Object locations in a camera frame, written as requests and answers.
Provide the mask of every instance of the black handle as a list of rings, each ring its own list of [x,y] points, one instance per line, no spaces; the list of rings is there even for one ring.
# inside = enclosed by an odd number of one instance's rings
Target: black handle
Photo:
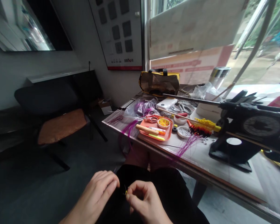
[[[233,97],[229,102],[231,102],[231,103],[236,103],[236,102],[239,101],[242,97],[246,96],[247,93],[248,93],[247,90],[242,90],[242,91],[239,92],[235,97]]]
[[[163,76],[168,76],[168,72],[166,68],[150,69],[148,72],[152,73],[153,71],[163,72]]]

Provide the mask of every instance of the thermos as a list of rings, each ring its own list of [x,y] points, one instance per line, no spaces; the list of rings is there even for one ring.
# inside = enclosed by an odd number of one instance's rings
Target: thermos
[[[225,77],[230,71],[230,67],[215,67],[209,77],[209,82],[216,88],[219,89],[222,85]]]

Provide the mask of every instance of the black pants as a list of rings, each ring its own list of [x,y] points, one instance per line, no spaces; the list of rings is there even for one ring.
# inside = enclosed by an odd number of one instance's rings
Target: black pants
[[[160,168],[149,172],[142,167],[123,165],[116,174],[120,181],[120,189],[114,191],[97,223],[142,223],[136,211],[130,215],[130,206],[125,199],[126,189],[136,180],[151,181],[155,185],[162,205],[174,224],[209,223],[194,205],[178,170]]]

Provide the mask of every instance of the orange cushion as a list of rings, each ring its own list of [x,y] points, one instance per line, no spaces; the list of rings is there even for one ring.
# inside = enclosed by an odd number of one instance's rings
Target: orange cushion
[[[75,133],[87,124],[82,109],[73,110],[46,121],[38,136],[38,144],[51,144]]]

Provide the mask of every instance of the white wall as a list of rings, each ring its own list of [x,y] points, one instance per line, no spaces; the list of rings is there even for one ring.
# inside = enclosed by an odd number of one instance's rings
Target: white wall
[[[140,72],[108,71],[87,0],[52,0],[74,51],[3,52],[0,49],[0,110],[17,105],[15,90],[28,85],[28,76],[91,67],[106,98],[121,106],[141,89]]]
[[[15,90],[29,85],[28,76],[81,68],[73,51],[4,52],[0,48],[0,110],[18,105]]]
[[[83,67],[95,69],[106,98],[121,106],[141,89],[140,72],[108,71],[88,0],[51,0]]]

